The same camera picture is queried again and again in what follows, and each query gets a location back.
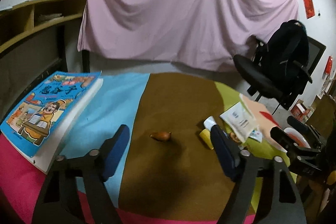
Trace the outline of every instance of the metal screw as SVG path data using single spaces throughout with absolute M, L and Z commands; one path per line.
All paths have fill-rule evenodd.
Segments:
M 89 155 L 90 156 L 96 156 L 99 154 L 99 150 L 98 149 L 92 149 L 90 152 L 89 152 Z
M 64 155 L 58 155 L 57 157 L 56 157 L 56 160 L 57 161 L 62 161 L 62 160 L 64 160 L 65 159 L 65 156 Z
M 281 157 L 279 157 L 279 156 L 275 156 L 274 157 L 274 160 L 276 161 L 276 162 L 283 162 L 284 160 L 281 158 Z
M 251 153 L 248 151 L 248 150 L 245 150 L 243 149 L 242 151 L 240 151 L 240 154 L 245 156 L 245 157 L 248 157 L 249 155 L 251 155 Z

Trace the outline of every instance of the poster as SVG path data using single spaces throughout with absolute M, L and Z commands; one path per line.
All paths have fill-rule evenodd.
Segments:
M 307 18 L 313 17 L 315 15 L 313 0 L 303 0 L 303 2 Z

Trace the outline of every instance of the office chair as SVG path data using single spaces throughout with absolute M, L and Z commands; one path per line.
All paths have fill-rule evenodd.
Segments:
M 274 35 L 276 35 L 276 33 L 273 34 L 269 41 L 274 39 Z M 273 114 L 280 105 L 284 109 L 288 110 L 298 95 L 303 93 L 307 82 L 309 81 L 312 83 L 312 78 L 310 76 L 326 48 L 321 43 L 307 37 L 305 33 L 304 36 L 303 38 L 308 39 L 309 44 L 308 63 L 307 66 L 303 66 L 297 60 L 292 61 L 292 64 L 298 68 L 299 72 L 297 78 L 294 79 L 290 85 L 283 86 L 279 83 L 279 81 L 275 81 L 272 75 L 269 73 L 267 75 L 265 73 L 266 70 L 261 66 L 260 60 L 262 59 L 263 50 L 265 49 L 266 44 L 259 39 L 256 39 L 258 46 L 253 60 L 250 60 L 242 55 L 235 55 L 233 57 L 239 74 L 251 85 L 247 90 L 248 93 L 253 96 L 257 91 L 259 92 L 256 101 L 259 101 L 259 99 L 263 96 L 269 99 L 275 98 L 279 102 L 279 105 L 276 107 Z

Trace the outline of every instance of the floor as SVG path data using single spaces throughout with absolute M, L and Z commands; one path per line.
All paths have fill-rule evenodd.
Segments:
M 168 62 L 148 62 L 138 60 L 112 60 L 105 59 L 96 54 L 90 54 L 91 71 L 102 71 L 103 75 L 115 75 L 126 72 L 140 72 L 140 73 L 160 73 L 160 72 L 179 72 L 188 75 L 203 77 L 206 79 L 224 83 L 233 89 L 243 93 L 251 99 L 255 99 L 258 94 L 251 97 L 247 93 L 249 87 L 248 83 L 241 78 L 237 72 L 213 72 L 201 69 L 194 69 L 183 64 L 168 63 Z M 273 113 L 278 105 L 275 99 L 261 98 L 263 103 L 270 113 Z M 281 128 L 288 127 L 287 117 L 291 115 L 288 110 L 281 106 L 273 115 L 274 119 L 279 123 Z

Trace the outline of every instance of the bookshelf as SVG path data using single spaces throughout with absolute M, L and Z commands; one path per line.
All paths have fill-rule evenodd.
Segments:
M 0 12 L 0 58 L 30 36 L 49 27 L 83 16 L 86 0 L 32 0 Z M 62 17 L 38 22 L 40 15 L 60 13 Z

